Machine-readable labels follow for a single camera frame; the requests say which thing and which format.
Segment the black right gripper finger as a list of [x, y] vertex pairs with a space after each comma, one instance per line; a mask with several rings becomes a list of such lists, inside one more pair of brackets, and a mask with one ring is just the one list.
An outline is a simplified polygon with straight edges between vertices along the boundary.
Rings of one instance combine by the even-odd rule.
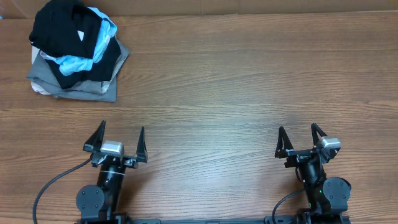
[[275, 158], [286, 158], [291, 152], [294, 152], [294, 147], [283, 126], [279, 128], [278, 140], [275, 150]]
[[312, 139], [314, 146], [322, 146], [322, 137], [326, 137], [327, 134], [318, 126], [317, 123], [311, 124]]

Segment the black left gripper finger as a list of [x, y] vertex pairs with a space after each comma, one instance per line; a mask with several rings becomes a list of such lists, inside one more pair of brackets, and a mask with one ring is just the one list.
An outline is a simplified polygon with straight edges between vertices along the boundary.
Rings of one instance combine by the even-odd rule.
[[106, 121], [102, 120], [96, 131], [84, 143], [83, 150], [86, 152], [99, 152], [103, 143]]
[[147, 163], [148, 155], [145, 144], [144, 127], [142, 127], [140, 131], [139, 140], [137, 143], [136, 155], [137, 155], [137, 162]]

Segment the black t-shirt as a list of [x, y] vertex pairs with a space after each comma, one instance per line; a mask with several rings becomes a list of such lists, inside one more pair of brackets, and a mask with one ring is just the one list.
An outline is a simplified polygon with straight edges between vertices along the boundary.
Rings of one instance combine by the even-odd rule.
[[92, 58], [101, 18], [81, 1], [52, 0], [35, 16], [31, 45], [51, 57]]

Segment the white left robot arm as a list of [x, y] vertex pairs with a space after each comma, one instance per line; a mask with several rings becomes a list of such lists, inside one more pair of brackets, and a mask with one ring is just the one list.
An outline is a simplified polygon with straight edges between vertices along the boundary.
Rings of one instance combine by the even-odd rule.
[[124, 145], [116, 141], [104, 141], [106, 121], [85, 142], [83, 150], [90, 153], [89, 163], [99, 167], [95, 185], [84, 186], [76, 196], [76, 206], [80, 211], [80, 223], [132, 223], [127, 213], [118, 213], [118, 205], [127, 168], [137, 169], [139, 163], [148, 161], [141, 128], [136, 153], [128, 156]]

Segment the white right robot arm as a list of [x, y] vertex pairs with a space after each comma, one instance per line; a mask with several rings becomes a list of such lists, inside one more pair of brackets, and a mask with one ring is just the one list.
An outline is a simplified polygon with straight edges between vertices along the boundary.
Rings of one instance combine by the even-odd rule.
[[[329, 163], [341, 149], [336, 137], [327, 135], [317, 124], [311, 125], [313, 147], [296, 151], [284, 129], [279, 128], [275, 157], [285, 159], [285, 167], [295, 169], [296, 178], [303, 189], [281, 199], [273, 208], [272, 223], [296, 224], [344, 224], [349, 217], [343, 213], [348, 209], [352, 186], [343, 178], [327, 177], [323, 165]], [[304, 192], [308, 208], [300, 208], [294, 216], [276, 216], [276, 210], [286, 200]]]

